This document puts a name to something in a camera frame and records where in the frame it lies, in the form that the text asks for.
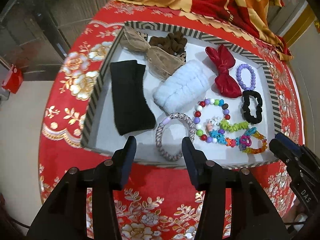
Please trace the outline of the person's right gloved hand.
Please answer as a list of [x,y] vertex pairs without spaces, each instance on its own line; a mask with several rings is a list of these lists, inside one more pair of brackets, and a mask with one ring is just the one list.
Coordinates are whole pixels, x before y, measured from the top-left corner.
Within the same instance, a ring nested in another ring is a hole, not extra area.
[[302,227],[302,222],[305,222],[308,218],[304,206],[296,198],[293,201],[293,205],[288,212],[288,223],[294,223],[293,228],[298,232]]

